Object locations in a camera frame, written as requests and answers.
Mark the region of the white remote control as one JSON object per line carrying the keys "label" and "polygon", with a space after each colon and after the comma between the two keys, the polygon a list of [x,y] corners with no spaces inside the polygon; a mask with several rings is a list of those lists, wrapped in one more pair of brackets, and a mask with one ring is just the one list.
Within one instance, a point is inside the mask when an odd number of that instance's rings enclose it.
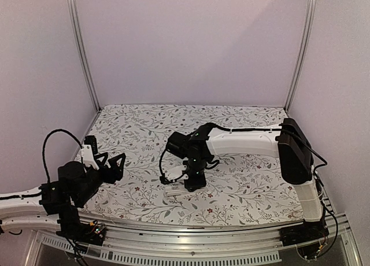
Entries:
{"label": "white remote control", "polygon": [[183,184],[168,186],[164,190],[164,195],[166,197],[174,197],[178,195],[187,194],[188,190],[184,187]]}

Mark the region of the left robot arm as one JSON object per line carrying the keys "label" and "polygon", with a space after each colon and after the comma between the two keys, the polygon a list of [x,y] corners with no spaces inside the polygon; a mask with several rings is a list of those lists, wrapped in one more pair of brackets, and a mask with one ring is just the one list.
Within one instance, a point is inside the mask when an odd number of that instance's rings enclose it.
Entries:
{"label": "left robot arm", "polygon": [[123,178],[126,155],[112,158],[108,153],[88,155],[81,162],[70,161],[58,168],[58,180],[12,195],[1,195],[1,219],[17,213],[45,212],[57,215],[62,232],[73,239],[82,239],[87,224],[79,217],[79,208],[99,192],[104,184],[114,184]]}

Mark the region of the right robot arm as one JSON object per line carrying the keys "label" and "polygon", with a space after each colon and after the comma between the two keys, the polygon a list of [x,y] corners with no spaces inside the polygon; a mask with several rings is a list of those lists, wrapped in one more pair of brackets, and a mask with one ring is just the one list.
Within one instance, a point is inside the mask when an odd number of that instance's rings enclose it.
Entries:
{"label": "right robot arm", "polygon": [[321,231],[324,207],[320,199],[322,182],[316,181],[319,158],[308,139],[292,118],[281,124],[256,128],[225,128],[215,123],[201,125],[185,135],[174,132],[167,140],[165,153],[183,160],[182,165],[160,172],[162,184],[184,181],[187,191],[206,186],[205,170],[219,164],[216,156],[223,154],[257,154],[278,158],[285,182],[292,185],[303,209],[304,224],[299,236],[312,240]]}

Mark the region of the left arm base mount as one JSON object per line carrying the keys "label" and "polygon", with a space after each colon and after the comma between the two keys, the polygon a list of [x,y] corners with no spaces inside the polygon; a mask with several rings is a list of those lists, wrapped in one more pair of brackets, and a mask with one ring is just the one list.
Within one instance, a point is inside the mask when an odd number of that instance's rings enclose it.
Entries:
{"label": "left arm base mount", "polygon": [[60,231],[56,235],[70,241],[81,242],[90,245],[102,246],[106,237],[106,225],[97,220],[89,223],[57,221],[60,224]]}

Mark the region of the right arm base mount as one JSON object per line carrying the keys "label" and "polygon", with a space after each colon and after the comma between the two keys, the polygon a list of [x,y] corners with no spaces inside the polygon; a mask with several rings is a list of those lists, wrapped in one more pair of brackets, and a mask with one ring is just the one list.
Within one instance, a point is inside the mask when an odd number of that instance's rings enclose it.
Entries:
{"label": "right arm base mount", "polygon": [[281,228],[280,241],[283,246],[296,246],[298,255],[304,260],[317,259],[329,235],[325,223],[306,222],[302,224]]}

